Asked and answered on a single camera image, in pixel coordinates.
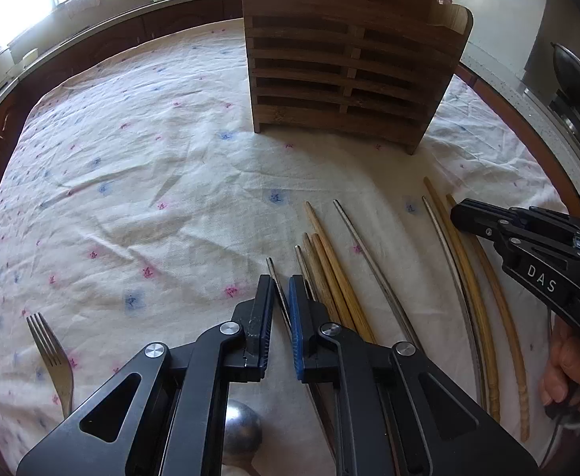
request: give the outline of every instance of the wooden rack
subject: wooden rack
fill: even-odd
[[[435,0],[242,0],[255,132],[295,125],[378,136],[410,154],[473,24]]]

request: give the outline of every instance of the pink flower print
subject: pink flower print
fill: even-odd
[[[231,284],[229,286],[226,286],[224,293],[226,295],[228,295],[230,298],[233,298],[235,295],[237,295],[237,285],[235,284]]]

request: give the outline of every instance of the countertop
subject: countertop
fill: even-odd
[[[21,72],[17,79],[6,84],[0,90],[0,103],[16,87],[19,81],[80,41],[133,17],[164,7],[178,5],[185,1],[193,0],[164,0],[162,2],[148,4],[130,10],[129,12],[124,12],[76,34],[69,40],[60,43],[43,55],[40,55],[36,61]],[[505,68],[477,46],[470,43],[467,44],[461,62],[467,68],[478,74],[481,79],[488,82],[492,88],[510,102],[521,116],[530,123],[532,128],[535,129],[537,134],[557,157],[557,160],[561,163],[561,166],[575,185],[580,196],[580,151],[577,145],[570,140],[569,135],[552,113],[531,95],[526,86],[509,69]]]

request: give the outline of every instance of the white cloth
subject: white cloth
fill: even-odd
[[[0,184],[0,448],[14,470],[61,420],[25,316],[40,311],[73,365],[74,406],[151,341],[192,342],[254,296],[273,257],[298,273],[310,200],[378,342],[402,334],[338,216],[337,198],[383,268],[430,358],[470,395],[462,314],[421,202],[429,175],[457,201],[565,211],[513,132],[454,77],[418,151],[319,131],[253,133],[241,20],[163,37],[64,82],[32,110]],[[540,459],[552,433],[537,393],[546,308],[501,272],[529,375]],[[519,437],[508,342],[486,280],[503,426]],[[260,384],[231,397],[257,411],[265,475],[333,474],[291,344],[275,316]]]

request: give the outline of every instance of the blue gripper pad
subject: blue gripper pad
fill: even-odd
[[[263,377],[266,367],[268,367],[268,352],[270,350],[270,328],[272,327],[272,307],[275,303],[276,289],[272,277],[269,279],[266,292],[266,304],[263,309],[263,321],[259,334],[259,368]]]
[[[288,306],[290,308],[290,324],[292,327],[292,353],[294,354],[294,370],[299,381],[303,380],[303,331],[299,320],[299,305],[296,300],[294,278],[290,278],[288,289]]]

